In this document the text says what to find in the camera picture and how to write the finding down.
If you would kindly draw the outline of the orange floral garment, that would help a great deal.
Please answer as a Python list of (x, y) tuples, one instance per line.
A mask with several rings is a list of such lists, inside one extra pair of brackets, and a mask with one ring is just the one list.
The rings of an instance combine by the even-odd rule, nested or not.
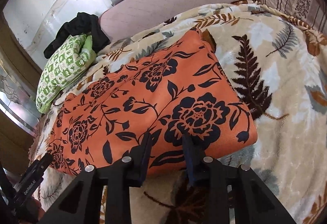
[(214, 158), (254, 144), (250, 110), (213, 47), (208, 31), (191, 29), (173, 45), (69, 94), (49, 138), (52, 168), (76, 175), (87, 165), (111, 165), (145, 135), (152, 140), (148, 174), (184, 166), (185, 136)]

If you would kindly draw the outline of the stained glass window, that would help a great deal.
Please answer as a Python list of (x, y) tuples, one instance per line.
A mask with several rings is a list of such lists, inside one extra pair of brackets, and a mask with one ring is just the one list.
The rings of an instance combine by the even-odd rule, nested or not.
[(1, 58), (1, 112), (28, 134), (35, 136), (41, 114), (34, 97), (25, 90)]

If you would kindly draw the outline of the cream leaf-pattern fleece blanket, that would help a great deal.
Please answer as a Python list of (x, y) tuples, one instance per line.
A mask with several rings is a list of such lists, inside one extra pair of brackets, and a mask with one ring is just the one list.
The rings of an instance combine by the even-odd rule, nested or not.
[[(32, 159), (48, 153), (54, 122), (69, 94), (78, 95), (123, 65), (173, 45), (191, 29), (213, 37), (213, 52), (257, 131), (254, 144), (216, 159), (234, 168), (250, 166), (296, 223), (317, 223), (326, 211), (326, 36), (252, 1), (197, 7), (101, 50), (54, 99), (41, 120)], [(34, 198), (49, 209), (76, 175), (47, 168)], [(131, 189), (133, 223), (204, 223), (204, 209), (205, 190), (189, 184), (186, 164), (147, 174), (143, 187)]]

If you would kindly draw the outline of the green white patterned pillow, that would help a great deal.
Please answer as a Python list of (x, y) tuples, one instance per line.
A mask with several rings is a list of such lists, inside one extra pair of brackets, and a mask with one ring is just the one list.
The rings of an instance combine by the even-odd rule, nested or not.
[(50, 57), (40, 76), (36, 108), (46, 113), (59, 92), (73, 83), (96, 58), (91, 35), (69, 36)]

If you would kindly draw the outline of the black cloth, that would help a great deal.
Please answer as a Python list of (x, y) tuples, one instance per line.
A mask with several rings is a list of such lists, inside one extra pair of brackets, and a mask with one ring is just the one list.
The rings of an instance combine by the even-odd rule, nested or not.
[(90, 34), (93, 37), (92, 49), (95, 53), (98, 53), (111, 43), (110, 39), (101, 29), (98, 16), (79, 12), (74, 19), (65, 22), (61, 26), (55, 39), (45, 48), (43, 52), (44, 57), (49, 59), (69, 36), (81, 34)]

